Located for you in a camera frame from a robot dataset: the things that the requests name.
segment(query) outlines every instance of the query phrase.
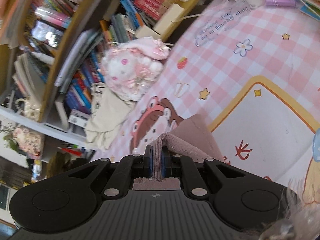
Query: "towel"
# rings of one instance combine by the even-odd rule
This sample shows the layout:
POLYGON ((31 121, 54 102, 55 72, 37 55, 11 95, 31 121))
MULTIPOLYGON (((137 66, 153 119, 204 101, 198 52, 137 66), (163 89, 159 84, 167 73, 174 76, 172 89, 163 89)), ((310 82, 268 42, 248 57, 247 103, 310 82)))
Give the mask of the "towel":
POLYGON ((182 121, 171 132, 161 134, 151 145, 154 147, 152 179, 135 179, 132 189, 168 190, 180 188, 179 179, 162 178, 161 150, 163 146, 167 146, 168 150, 173 154, 191 157, 194 162, 203 163, 206 158, 223 161, 217 143, 208 131, 200 114, 195 114, 182 121))

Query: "plush toy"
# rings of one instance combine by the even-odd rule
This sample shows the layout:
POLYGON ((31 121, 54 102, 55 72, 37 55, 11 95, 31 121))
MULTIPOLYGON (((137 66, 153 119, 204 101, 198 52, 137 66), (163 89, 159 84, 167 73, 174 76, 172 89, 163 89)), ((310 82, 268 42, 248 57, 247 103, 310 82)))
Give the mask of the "plush toy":
POLYGON ((112 47, 101 62, 106 85, 124 101, 138 101, 162 72, 159 60, 169 48, 161 40, 146 37, 112 47))

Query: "star print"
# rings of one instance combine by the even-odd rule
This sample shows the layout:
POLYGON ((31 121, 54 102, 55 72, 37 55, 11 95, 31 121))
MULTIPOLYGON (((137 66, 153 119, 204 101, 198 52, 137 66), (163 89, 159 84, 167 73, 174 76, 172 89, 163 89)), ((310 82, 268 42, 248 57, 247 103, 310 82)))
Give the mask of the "star print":
POLYGON ((285 34, 283 34, 283 35, 281 35, 281 36, 282 36, 282 38, 283 38, 284 40, 288 40, 289 37, 290 37, 290 35, 287 34, 287 33, 285 33, 285 34))
POLYGON ((253 90, 254 91, 254 97, 262 97, 261 95, 261 89, 253 90))
POLYGON ((204 90, 201 90, 199 92, 199 99, 203 99, 203 100, 207 100, 208 95, 210 95, 210 92, 208 91, 207 88, 205 88, 204 90))

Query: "beige cloth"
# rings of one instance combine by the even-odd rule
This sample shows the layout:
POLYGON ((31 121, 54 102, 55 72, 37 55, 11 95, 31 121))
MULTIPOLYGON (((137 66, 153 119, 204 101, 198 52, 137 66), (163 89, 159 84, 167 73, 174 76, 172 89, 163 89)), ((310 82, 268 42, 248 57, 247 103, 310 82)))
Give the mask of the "beige cloth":
POLYGON ((134 106, 134 102, 118 98, 104 83, 93 84, 91 118, 85 128, 87 143, 108 149, 134 106))

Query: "play mat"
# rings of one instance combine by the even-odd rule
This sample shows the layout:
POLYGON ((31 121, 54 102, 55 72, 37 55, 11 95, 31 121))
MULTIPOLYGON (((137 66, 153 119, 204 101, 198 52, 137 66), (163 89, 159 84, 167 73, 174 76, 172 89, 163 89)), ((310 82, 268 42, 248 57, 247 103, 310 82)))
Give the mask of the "play mat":
POLYGON ((214 0, 172 48, 158 81, 109 150, 113 162, 144 153, 160 134, 200 113, 225 162, 320 202, 319 22, 298 8, 214 0))

